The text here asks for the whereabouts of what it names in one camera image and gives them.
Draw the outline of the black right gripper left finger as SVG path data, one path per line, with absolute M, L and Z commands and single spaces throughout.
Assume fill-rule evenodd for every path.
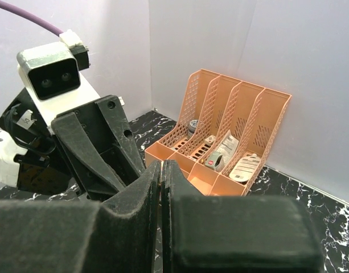
M 98 201 L 0 201 L 0 272 L 152 272 L 159 162 Z

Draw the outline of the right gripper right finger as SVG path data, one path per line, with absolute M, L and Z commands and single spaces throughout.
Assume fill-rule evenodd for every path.
M 303 205 L 285 196 L 205 196 L 165 160 L 164 272 L 321 272 L 323 252 Z

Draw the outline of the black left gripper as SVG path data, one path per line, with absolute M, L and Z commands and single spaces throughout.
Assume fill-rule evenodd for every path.
M 51 128 L 58 151 L 91 200 L 104 201 L 145 171 L 124 108 L 108 95 L 57 115 Z M 115 159 L 115 171 L 104 159 Z

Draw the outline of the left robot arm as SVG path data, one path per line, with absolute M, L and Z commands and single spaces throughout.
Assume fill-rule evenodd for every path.
M 0 182 L 10 187 L 55 195 L 75 181 L 90 199 L 105 201 L 144 171 L 117 96 L 59 107 L 47 123 L 22 90 L 0 117 Z

